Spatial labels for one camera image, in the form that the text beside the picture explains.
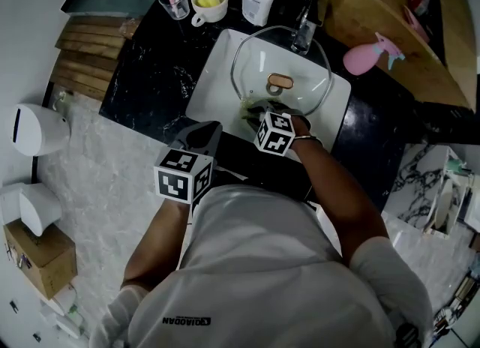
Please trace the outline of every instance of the faucet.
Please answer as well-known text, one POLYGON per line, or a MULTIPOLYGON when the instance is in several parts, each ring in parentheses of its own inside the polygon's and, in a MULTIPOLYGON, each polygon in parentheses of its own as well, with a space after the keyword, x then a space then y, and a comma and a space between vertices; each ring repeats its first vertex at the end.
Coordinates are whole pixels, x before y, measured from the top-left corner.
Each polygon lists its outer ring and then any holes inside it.
POLYGON ((291 49, 295 53, 306 55, 319 24, 318 0, 307 0, 298 18, 301 18, 300 25, 296 30, 291 49))

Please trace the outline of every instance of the black marble countertop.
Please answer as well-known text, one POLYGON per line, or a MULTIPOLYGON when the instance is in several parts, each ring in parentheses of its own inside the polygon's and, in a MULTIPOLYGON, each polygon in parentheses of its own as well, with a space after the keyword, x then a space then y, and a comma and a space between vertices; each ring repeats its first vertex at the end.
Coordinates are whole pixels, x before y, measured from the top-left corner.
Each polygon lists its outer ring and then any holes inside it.
MULTIPOLYGON (((194 123, 185 111, 218 35, 223 29, 253 33, 258 28, 229 9, 215 24, 194 28, 190 18, 176 22, 155 2, 127 43, 103 100, 100 114, 141 134, 170 143, 194 123)), ((422 137, 411 113, 413 98, 379 69, 352 76, 342 58, 347 48, 317 29, 331 70, 348 80, 352 92, 331 154, 358 180, 378 209, 392 188, 407 137, 422 137)), ((257 151, 253 143, 223 133, 217 150, 221 167, 248 177, 287 180, 293 191, 310 182, 300 163, 257 151)))

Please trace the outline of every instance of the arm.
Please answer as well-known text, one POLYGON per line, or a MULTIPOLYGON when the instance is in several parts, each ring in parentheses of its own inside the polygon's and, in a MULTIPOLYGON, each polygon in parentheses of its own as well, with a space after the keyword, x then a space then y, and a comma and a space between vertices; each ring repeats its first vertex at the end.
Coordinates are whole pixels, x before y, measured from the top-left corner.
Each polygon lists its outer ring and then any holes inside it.
POLYGON ((190 206, 165 199, 125 268, 121 287, 153 290, 179 264, 190 206))
MULTIPOLYGON (((297 136, 309 135, 305 123, 292 117, 297 136)), ((292 149, 300 158, 313 190, 337 231, 343 258, 349 263, 356 249, 375 236, 388 238, 380 213, 359 183, 315 140, 296 140, 292 149)))

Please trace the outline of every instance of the tiled floor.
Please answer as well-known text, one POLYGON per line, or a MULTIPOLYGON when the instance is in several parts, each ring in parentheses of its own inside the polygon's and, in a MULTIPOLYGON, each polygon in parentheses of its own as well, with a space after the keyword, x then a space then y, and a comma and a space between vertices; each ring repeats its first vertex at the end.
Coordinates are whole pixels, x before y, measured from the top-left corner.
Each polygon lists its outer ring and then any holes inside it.
MULTIPOLYGON (((73 285, 88 330, 116 296, 125 264, 162 203, 153 191, 152 165, 163 145, 99 116, 99 108, 97 101, 75 95, 65 113, 69 146, 40 157, 38 168, 39 179, 61 200, 58 226, 76 242, 79 275, 73 285)), ((450 240, 441 240, 384 218, 395 248, 438 310, 473 260, 472 233, 457 225, 450 240)))

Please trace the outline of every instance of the pink spray bottle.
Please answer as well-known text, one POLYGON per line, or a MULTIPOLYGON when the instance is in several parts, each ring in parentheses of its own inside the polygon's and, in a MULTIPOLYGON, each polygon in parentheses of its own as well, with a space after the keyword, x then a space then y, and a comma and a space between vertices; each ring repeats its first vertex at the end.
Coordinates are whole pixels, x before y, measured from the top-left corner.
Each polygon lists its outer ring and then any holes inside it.
POLYGON ((378 43, 354 46, 343 57, 343 65, 353 75, 361 75, 369 71, 380 58, 383 51, 388 52, 388 70, 392 69, 395 59, 404 60, 405 55, 388 38, 375 32, 378 43))

